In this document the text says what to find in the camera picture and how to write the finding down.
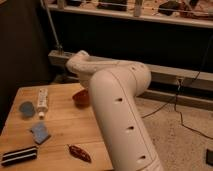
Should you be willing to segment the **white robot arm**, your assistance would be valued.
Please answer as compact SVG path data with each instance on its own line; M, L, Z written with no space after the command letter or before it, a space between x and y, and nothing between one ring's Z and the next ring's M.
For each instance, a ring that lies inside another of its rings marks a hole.
M114 170L164 171L135 104L150 85L149 68L136 61L97 59L84 50L72 55L66 67L89 91Z

